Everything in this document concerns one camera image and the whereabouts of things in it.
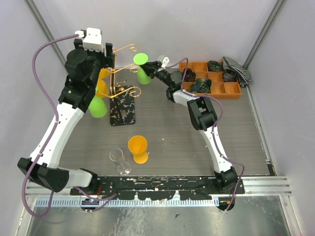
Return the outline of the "green goblet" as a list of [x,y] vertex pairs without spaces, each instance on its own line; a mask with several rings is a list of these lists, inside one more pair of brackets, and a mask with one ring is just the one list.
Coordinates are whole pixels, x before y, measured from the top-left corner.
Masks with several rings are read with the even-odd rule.
[[[145,53],[138,53],[133,57],[133,62],[139,66],[144,65],[148,61],[148,56]],[[151,78],[145,71],[139,67],[137,72],[137,80],[142,85],[147,85],[151,82]]]
[[98,96],[94,96],[88,109],[94,118],[102,118],[107,114],[107,107],[104,101]]

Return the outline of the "orange goblet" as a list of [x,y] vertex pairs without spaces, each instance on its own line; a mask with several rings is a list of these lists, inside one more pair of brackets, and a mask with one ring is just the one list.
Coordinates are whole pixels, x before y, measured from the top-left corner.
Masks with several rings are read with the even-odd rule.
[[144,164],[148,160],[147,147],[148,142],[145,137],[136,135],[129,139],[128,149],[133,156],[133,160],[137,164]]
[[103,79],[98,79],[96,88],[97,90],[95,95],[97,97],[105,98],[109,93],[109,89]]
[[109,74],[110,74],[110,72],[107,69],[103,68],[103,69],[100,70],[98,78],[99,79],[105,79],[106,77],[109,76]]

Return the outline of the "gold wine glass rack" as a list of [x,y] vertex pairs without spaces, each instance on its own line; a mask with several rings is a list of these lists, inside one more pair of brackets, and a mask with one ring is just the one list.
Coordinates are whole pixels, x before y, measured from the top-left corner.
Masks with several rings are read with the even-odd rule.
[[106,97],[110,99],[110,125],[113,127],[136,123],[134,99],[141,95],[140,88],[131,85],[124,86],[122,82],[116,82],[116,74],[126,68],[133,73],[139,71],[139,66],[134,63],[120,69],[115,67],[116,52],[126,48],[131,52],[138,51],[136,44],[129,44],[120,49],[111,47],[109,43],[106,44],[106,50],[108,50],[106,56],[111,59],[110,64],[105,68],[110,74],[110,90]]

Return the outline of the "clear wine glass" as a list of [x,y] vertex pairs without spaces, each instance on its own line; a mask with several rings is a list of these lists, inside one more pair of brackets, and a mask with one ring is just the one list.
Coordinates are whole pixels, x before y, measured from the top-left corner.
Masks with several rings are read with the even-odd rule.
[[123,151],[116,148],[109,153],[109,158],[117,165],[117,170],[120,175],[126,176],[131,171],[131,165],[126,162]]

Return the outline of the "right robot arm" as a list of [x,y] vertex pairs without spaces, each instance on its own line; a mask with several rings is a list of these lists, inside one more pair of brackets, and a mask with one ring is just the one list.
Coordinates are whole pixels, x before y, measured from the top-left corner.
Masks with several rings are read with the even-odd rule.
[[169,73],[161,61],[147,62],[140,67],[146,76],[151,79],[158,78],[168,86],[166,90],[168,100],[187,107],[191,124],[203,137],[212,158],[217,190],[223,194],[231,189],[236,190],[239,178],[221,143],[217,128],[219,118],[211,99],[186,91],[183,88],[185,74],[180,71]]

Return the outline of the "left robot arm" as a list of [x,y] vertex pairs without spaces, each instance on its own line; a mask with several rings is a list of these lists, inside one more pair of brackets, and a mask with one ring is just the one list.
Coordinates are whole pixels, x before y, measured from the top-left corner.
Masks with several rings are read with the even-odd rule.
[[59,166],[61,154],[74,127],[87,111],[96,93],[101,69],[113,67],[113,45],[106,43],[88,47],[82,39],[74,40],[74,50],[66,57],[67,77],[54,105],[55,116],[39,145],[28,158],[20,158],[18,168],[24,182],[33,182],[53,192],[80,187],[86,194],[97,192],[97,174],[86,169]]

